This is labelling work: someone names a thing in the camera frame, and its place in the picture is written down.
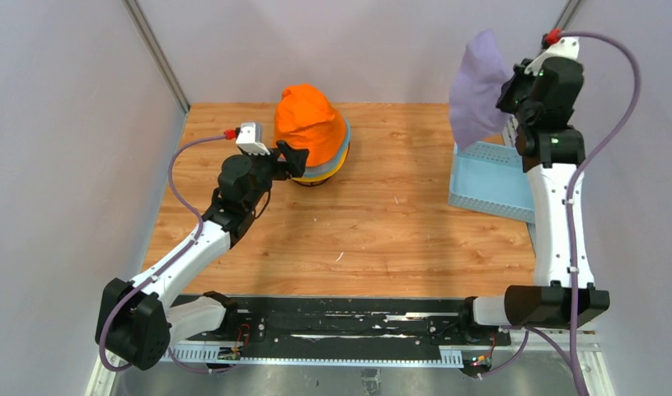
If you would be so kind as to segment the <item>light blue bucket hat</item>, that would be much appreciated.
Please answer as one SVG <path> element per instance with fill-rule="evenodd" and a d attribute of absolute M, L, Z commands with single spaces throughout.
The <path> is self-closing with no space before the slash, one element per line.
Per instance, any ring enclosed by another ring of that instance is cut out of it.
<path fill-rule="evenodd" d="M 335 158 L 335 157 L 336 157 L 336 156 L 337 156 L 343 149 L 345 149 L 346 147 L 350 147 L 350 139 L 351 139 L 351 127 L 350 127 L 350 122 L 349 122 L 346 118 L 344 118 L 344 122 L 345 122 L 345 127 L 346 127 L 345 138 L 344 138 L 344 140 L 343 140 L 341 146 L 339 147 L 338 152 L 336 153 L 336 155 L 335 155 L 333 158 Z"/>

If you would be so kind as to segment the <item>yellow bucket hat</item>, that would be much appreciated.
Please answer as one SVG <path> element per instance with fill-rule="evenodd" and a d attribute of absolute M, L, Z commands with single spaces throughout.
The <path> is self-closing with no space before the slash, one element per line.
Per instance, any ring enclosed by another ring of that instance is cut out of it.
<path fill-rule="evenodd" d="M 319 179 L 323 179 L 323 178 L 327 178 L 327 177 L 329 177 L 329 178 L 333 177 L 343 167 L 343 165 L 344 165 L 344 163 L 347 159 L 347 155 L 348 155 L 349 151 L 350 151 L 350 148 L 346 147 L 335 157 L 335 158 L 338 158 L 338 159 L 341 160 L 341 166 L 339 167 L 339 169 L 337 171 L 331 171 L 331 172 L 329 172 L 325 175 L 321 175 L 319 177 L 307 178 L 307 179 L 319 180 Z"/>

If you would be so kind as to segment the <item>lavender hat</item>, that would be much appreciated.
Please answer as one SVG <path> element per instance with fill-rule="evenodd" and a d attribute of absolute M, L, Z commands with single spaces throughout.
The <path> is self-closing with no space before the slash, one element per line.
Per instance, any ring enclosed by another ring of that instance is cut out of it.
<path fill-rule="evenodd" d="M 466 45 L 449 90 L 449 122 L 458 149 L 500 134 L 510 116 L 496 108 L 504 83 L 511 78 L 493 30 L 474 36 Z"/>

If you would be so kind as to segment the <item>orange hat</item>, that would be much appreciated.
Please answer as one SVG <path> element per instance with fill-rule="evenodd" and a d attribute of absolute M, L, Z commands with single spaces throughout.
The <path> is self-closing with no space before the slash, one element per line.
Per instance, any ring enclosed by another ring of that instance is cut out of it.
<path fill-rule="evenodd" d="M 307 149 L 309 167 L 334 159 L 346 137 L 344 117 L 321 91 L 309 84 L 282 91 L 275 109 L 273 140 L 283 140 L 294 149 Z"/>

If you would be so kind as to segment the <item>grey hat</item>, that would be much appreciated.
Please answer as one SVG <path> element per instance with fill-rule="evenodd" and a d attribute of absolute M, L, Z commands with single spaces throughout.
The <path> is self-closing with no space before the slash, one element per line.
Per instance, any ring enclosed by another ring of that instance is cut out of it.
<path fill-rule="evenodd" d="M 341 166 L 341 160 L 338 158 L 333 158 L 332 160 L 323 163 L 321 165 L 314 167 L 306 167 L 303 177 L 305 178 L 319 177 L 331 171 L 337 171 L 340 166 Z"/>

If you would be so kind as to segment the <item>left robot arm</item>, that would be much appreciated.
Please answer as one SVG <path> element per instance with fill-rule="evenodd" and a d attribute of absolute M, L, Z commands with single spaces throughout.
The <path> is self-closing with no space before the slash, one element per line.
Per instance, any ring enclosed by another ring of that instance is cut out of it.
<path fill-rule="evenodd" d="M 232 339 L 238 318 L 232 301 L 208 292 L 183 304 L 174 301 L 212 261 L 233 248 L 261 216 L 275 181 L 301 177 L 309 151 L 280 140 L 252 153 L 241 148 L 223 160 L 210 205 L 192 209 L 197 225 L 165 257 L 130 280 L 115 278 L 103 289 L 95 341 L 101 364 L 111 372 L 148 370 L 178 342 L 208 332 Z"/>

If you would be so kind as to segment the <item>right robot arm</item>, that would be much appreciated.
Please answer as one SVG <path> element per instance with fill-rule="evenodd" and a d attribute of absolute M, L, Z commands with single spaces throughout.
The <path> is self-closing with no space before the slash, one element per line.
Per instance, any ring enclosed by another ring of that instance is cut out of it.
<path fill-rule="evenodd" d="M 479 343 L 491 327 L 580 328 L 610 306 L 608 291 L 595 286 L 582 236 L 576 171 L 585 143 L 569 120 L 583 82 L 579 62 L 550 57 L 540 65 L 524 60 L 503 85 L 496 106 L 517 122 L 515 148 L 533 197 L 533 284 L 466 299 L 469 313 L 457 330 L 467 343 Z"/>

